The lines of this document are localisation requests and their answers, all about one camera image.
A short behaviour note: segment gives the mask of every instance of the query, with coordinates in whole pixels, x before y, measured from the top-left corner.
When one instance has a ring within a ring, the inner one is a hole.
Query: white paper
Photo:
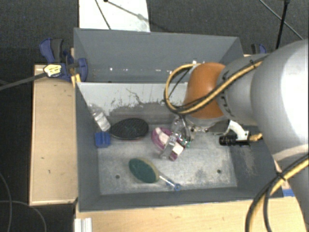
[[[150,32],[146,0],[97,0],[113,30]],[[95,0],[79,0],[79,27],[108,29]]]

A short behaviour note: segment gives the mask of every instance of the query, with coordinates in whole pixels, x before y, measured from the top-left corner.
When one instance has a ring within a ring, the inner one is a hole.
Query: white bracket
[[[245,140],[248,139],[249,131],[244,130],[239,123],[237,123],[233,120],[230,121],[225,134],[227,134],[230,130],[232,130],[233,132],[236,133],[236,135],[237,135],[236,140],[237,141],[245,141]]]
[[[74,232],[92,232],[92,219],[74,219]]]

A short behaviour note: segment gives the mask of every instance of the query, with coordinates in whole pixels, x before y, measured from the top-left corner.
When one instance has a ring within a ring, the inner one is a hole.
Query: black connector
[[[232,146],[232,145],[248,146],[249,141],[248,140],[237,141],[236,134],[228,134],[225,136],[221,136],[219,138],[219,144],[223,146]]]

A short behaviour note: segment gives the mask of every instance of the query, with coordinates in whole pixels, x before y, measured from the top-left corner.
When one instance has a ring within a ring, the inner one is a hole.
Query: black sponge
[[[110,134],[122,140],[136,140],[146,136],[149,127],[145,120],[140,118],[127,118],[112,125]]]

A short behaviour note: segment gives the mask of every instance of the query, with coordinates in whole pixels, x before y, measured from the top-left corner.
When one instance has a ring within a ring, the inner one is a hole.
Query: green sponge
[[[154,183],[159,180],[158,169],[145,158],[134,158],[129,161],[129,168],[133,175],[145,183]]]

